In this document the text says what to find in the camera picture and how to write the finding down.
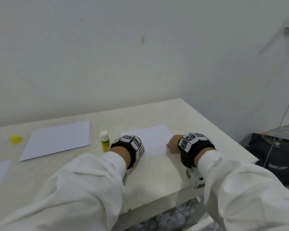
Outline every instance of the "yellow cap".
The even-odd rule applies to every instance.
[[[10,136],[10,141],[12,144],[19,144],[22,142],[22,137],[20,137],[19,135],[12,135]]]

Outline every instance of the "white sleeve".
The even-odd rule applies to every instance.
[[[218,151],[207,151],[198,170],[205,209],[225,230],[289,230],[289,190],[270,171]]]
[[[125,172],[125,161],[114,152],[81,155],[52,175],[32,204],[1,221],[0,231],[111,230],[121,210]]]

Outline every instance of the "cable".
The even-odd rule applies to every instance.
[[[285,116],[286,116],[286,114],[287,114],[287,112],[288,112],[288,109],[289,109],[289,103],[288,103],[287,109],[286,109],[286,111],[285,111],[285,113],[284,113],[284,115],[283,115],[283,118],[282,118],[281,121],[280,121],[279,127],[281,127],[281,124],[282,124],[282,122],[283,122],[283,120],[284,120],[284,118],[285,118]],[[270,148],[270,150],[269,150],[269,153],[267,154],[267,158],[265,159],[265,162],[264,162],[264,164],[263,164],[263,167],[265,167],[265,165],[266,165],[266,163],[267,163],[267,160],[268,160],[268,158],[269,158],[269,155],[270,155],[270,153],[271,153],[271,151],[272,151],[272,149],[273,149],[273,145],[275,144],[275,143],[274,143],[275,139],[276,139],[276,137],[273,138],[273,142],[272,142],[271,148]]]

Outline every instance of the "glue stick label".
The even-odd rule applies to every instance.
[[[108,148],[109,148],[109,146],[110,146],[110,140],[101,141],[101,143],[102,143],[103,151],[104,151],[104,152],[107,152],[107,151],[108,151]]]

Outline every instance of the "wrist tracker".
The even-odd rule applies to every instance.
[[[212,142],[198,132],[184,135],[178,143],[181,152],[181,162],[187,168],[196,167],[194,158],[207,147],[215,148]]]
[[[124,147],[131,156],[131,163],[127,169],[132,168],[136,160],[143,152],[143,145],[139,138],[134,135],[124,135],[112,142],[111,147]]]

